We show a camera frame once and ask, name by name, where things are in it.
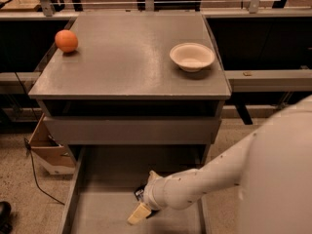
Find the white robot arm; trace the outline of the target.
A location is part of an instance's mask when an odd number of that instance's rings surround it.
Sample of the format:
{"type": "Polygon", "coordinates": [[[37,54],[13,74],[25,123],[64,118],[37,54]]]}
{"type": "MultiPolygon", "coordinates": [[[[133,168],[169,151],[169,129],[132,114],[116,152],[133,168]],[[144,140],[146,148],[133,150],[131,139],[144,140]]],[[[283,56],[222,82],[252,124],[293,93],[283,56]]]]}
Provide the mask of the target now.
{"type": "Polygon", "coordinates": [[[268,118],[200,169],[151,171],[136,192],[134,225],[152,212],[184,210],[210,192],[239,186],[240,234],[312,234],[312,97],[268,118]]]}

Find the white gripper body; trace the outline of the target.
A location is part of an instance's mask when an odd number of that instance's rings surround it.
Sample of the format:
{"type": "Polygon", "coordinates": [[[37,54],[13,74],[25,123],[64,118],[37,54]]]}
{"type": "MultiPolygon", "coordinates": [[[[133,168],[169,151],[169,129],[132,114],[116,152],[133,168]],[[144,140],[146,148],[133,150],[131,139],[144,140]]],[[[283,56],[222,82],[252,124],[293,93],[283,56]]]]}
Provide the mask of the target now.
{"type": "Polygon", "coordinates": [[[164,185],[166,180],[161,177],[150,177],[144,187],[143,202],[154,211],[165,209],[168,204],[165,201],[164,185]]]}

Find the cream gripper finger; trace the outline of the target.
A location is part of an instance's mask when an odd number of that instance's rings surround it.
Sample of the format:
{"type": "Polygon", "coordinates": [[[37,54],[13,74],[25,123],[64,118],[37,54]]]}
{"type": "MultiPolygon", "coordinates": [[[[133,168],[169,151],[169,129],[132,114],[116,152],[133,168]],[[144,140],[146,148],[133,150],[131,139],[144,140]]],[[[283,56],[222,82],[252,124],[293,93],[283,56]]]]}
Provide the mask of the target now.
{"type": "Polygon", "coordinates": [[[152,210],[146,204],[139,203],[134,211],[131,213],[131,215],[128,217],[127,222],[130,225],[135,225],[150,216],[151,213],[152,210]]]}
{"type": "Polygon", "coordinates": [[[149,172],[149,177],[148,177],[149,181],[152,181],[154,179],[159,179],[159,178],[161,178],[161,176],[158,175],[156,172],[154,172],[154,171],[149,172]]]}

